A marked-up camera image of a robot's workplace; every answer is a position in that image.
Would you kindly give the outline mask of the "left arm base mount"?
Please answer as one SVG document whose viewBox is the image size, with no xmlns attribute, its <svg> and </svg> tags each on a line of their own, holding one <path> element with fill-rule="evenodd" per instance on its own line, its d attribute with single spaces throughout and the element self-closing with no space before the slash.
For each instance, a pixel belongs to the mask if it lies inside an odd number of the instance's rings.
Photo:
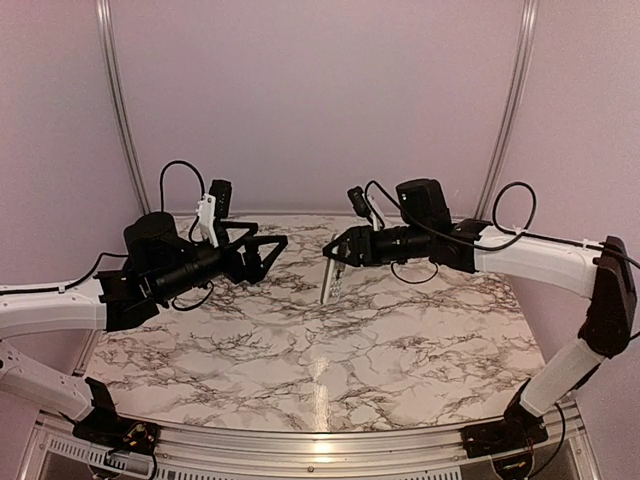
<svg viewBox="0 0 640 480">
<path fill-rule="evenodd" d="M 85 379 L 91 392 L 91 410 L 82 420 L 73 421 L 76 438 L 109 447 L 151 456 L 159 439 L 160 426 L 154 422 L 121 416 L 102 382 Z"/>
</svg>

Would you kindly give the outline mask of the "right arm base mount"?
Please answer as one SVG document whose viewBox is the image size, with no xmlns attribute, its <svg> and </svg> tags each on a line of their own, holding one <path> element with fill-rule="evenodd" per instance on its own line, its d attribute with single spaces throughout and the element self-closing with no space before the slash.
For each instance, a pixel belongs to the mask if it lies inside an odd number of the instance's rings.
<svg viewBox="0 0 640 480">
<path fill-rule="evenodd" d="M 541 417 L 513 400 L 500 420 L 463 427 L 461 438 L 467 456 L 478 458 L 528 448 L 547 441 L 549 435 Z"/>
</svg>

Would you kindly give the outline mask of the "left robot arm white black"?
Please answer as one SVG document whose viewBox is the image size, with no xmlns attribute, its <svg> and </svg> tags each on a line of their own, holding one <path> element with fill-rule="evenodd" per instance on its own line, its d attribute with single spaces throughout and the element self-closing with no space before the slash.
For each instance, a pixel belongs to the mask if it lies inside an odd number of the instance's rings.
<svg viewBox="0 0 640 480">
<path fill-rule="evenodd" d="M 261 235 L 254 222 L 216 221 L 214 230 L 242 230 L 219 245 L 179 236 L 174 217 L 154 212 L 124 231 L 126 261 L 119 270 L 96 272 L 78 284 L 1 291 L 1 389 L 86 420 L 106 445 L 125 438 L 126 423 L 109 407 L 110 395 L 90 379 L 61 373 L 17 350 L 12 337 L 64 330 L 117 332 L 137 328 L 194 289 L 224 276 L 235 284 L 261 281 L 288 244 L 284 235 Z"/>
</svg>

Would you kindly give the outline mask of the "grey white remote control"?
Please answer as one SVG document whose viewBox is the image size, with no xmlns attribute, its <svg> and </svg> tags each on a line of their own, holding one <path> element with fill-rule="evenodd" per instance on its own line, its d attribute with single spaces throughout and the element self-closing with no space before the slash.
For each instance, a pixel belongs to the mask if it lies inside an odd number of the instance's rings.
<svg viewBox="0 0 640 480">
<path fill-rule="evenodd" d="M 331 258 L 326 258 L 320 294 L 321 305 L 335 304 L 339 301 L 346 268 L 346 264 Z"/>
</svg>

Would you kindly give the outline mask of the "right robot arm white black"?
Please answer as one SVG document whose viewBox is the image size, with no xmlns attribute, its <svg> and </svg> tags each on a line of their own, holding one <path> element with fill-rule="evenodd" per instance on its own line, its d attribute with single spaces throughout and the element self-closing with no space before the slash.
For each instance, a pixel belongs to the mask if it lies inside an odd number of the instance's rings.
<svg viewBox="0 0 640 480">
<path fill-rule="evenodd" d="M 543 415 L 579 388 L 599 365 L 636 339 L 633 321 L 637 262 L 615 236 L 581 242 L 506 229 L 497 220 L 453 222 L 440 183 L 416 179 L 397 185 L 391 203 L 403 225 L 356 226 L 328 243 L 326 258 L 352 267 L 377 267 L 426 258 L 466 273 L 494 273 L 552 285 L 587 298 L 586 320 L 576 339 L 560 349 L 514 396 L 495 430 L 506 448 L 529 437 Z"/>
</svg>

